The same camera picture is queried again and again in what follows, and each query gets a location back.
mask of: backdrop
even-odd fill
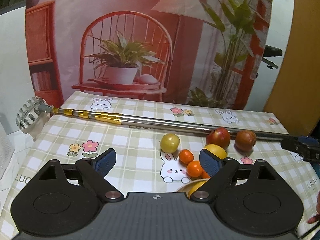
[[[243,109],[272,0],[27,0],[35,94]]]

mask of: plaid pattern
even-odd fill
[[[90,106],[95,97],[97,96],[77,91],[63,104],[62,108],[91,110]],[[223,120],[222,115],[212,108],[126,98],[113,98],[110,103],[112,107],[107,112],[286,133],[284,127],[270,113],[233,110],[232,114],[239,122],[228,124]],[[171,108],[174,107],[191,110],[194,116],[186,114],[174,116],[171,111]],[[278,124],[271,125],[270,118]],[[10,189],[0,218],[0,239],[11,239],[18,233],[10,215],[12,200],[46,162],[51,159],[59,159],[61,163],[74,163],[83,158],[83,149],[79,150],[77,156],[67,155],[71,144],[78,143],[81,146],[87,140],[96,141],[99,143],[96,151],[98,154],[108,148],[114,148],[117,153],[116,165],[106,179],[125,195],[129,191],[175,191],[182,186],[182,183],[167,184],[160,176],[163,165],[160,158],[160,140],[165,133],[161,130],[115,126],[103,122],[54,115],[29,151]],[[178,136],[181,140],[179,149],[190,149],[195,159],[198,159],[199,152],[205,145],[205,138],[181,134]],[[253,150],[249,158],[253,161],[255,159],[267,160],[302,199],[305,212],[298,227],[298,233],[300,235],[306,232],[311,227],[306,224],[306,221],[316,213],[316,196],[320,190],[319,179],[312,166],[309,163],[294,160],[288,151],[281,149],[280,143],[257,142]],[[230,143],[227,152],[229,157],[241,163],[243,156],[234,149],[234,142]]]

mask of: white mesh basket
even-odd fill
[[[13,152],[14,148],[0,123],[0,179],[9,165]]]

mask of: row of books on shelf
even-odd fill
[[[49,71],[40,71],[32,73],[31,80],[35,91],[52,90],[51,78]]]

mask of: finger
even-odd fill
[[[316,214],[314,217],[311,217],[311,218],[307,221],[307,223],[308,223],[308,224],[313,224],[313,223],[317,222],[318,220],[320,220],[320,214]]]

